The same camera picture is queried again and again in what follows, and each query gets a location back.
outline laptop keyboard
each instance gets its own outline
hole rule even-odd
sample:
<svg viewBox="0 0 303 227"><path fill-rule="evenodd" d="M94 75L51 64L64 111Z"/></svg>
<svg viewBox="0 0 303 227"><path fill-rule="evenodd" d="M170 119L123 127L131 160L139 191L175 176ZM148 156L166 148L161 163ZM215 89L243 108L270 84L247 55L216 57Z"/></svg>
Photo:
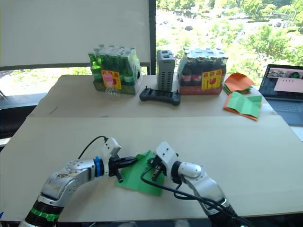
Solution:
<svg viewBox="0 0 303 227"><path fill-rule="evenodd" d="M276 111L303 113L303 102L289 102L279 100L268 100L268 102Z"/></svg>

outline black device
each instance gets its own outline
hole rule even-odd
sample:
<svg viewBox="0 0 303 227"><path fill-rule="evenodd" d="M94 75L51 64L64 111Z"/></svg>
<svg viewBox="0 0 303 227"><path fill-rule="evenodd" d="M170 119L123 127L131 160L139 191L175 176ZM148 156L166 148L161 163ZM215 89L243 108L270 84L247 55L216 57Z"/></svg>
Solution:
<svg viewBox="0 0 303 227"><path fill-rule="evenodd" d="M259 92L289 125L303 126L303 67L268 65Z"/></svg>
<svg viewBox="0 0 303 227"><path fill-rule="evenodd" d="M146 88L141 92L139 97L141 101L157 100L165 103L171 103L173 105L180 104L180 93L178 92L178 90L176 92L160 91L147 88L146 86Z"/></svg>

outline white panel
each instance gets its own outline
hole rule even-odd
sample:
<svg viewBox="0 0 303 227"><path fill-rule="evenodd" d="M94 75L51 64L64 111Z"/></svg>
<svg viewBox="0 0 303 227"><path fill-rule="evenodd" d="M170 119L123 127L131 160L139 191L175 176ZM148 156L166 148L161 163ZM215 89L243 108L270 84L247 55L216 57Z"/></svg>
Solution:
<svg viewBox="0 0 303 227"><path fill-rule="evenodd" d="M0 66L88 62L99 44L150 62L148 0L0 0Z"/></svg>

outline yellow label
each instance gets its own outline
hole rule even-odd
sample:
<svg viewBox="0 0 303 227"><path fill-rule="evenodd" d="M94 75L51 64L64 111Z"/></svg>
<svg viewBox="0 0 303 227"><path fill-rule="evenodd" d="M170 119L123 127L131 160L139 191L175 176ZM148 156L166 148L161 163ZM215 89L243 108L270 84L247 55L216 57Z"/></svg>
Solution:
<svg viewBox="0 0 303 227"><path fill-rule="evenodd" d="M104 76L104 74L106 73L110 73L113 77L113 81L114 81L114 87L115 89L118 89L118 90L121 90L122 87L121 87L121 79L120 79L120 73L119 72L115 72L115 71L110 71L110 70L101 70L102 72L102 78Z"/></svg>
<svg viewBox="0 0 303 227"><path fill-rule="evenodd" d="M217 88L221 84L222 70L214 70L210 72L204 72L202 74L201 89L208 90Z"/></svg>

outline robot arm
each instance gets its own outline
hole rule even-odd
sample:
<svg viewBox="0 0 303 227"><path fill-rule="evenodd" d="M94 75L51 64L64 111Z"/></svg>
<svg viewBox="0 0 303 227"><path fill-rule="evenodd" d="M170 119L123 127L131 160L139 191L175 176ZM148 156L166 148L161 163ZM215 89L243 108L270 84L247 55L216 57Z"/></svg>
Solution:
<svg viewBox="0 0 303 227"><path fill-rule="evenodd" d="M241 220L243 220L243 218L236 215L219 185L205 172L203 166L178 161L178 154L167 142L162 142L157 147L155 155L156 157L151 161L151 166L156 167L153 180L156 180L160 172L164 172L174 183L179 185L182 183L187 184L189 188L194 191L196 197L211 203L207 205L205 202L199 201L203 211L214 226L246 226L242 224Z"/></svg>
<svg viewBox="0 0 303 227"><path fill-rule="evenodd" d="M55 225L64 206L82 184L100 176L116 176L123 179L119 169L136 162L133 157L120 158L121 146L114 138L105 141L101 149L101 159L76 159L55 172L46 180L31 211L20 223L20 227L52 227Z"/></svg>

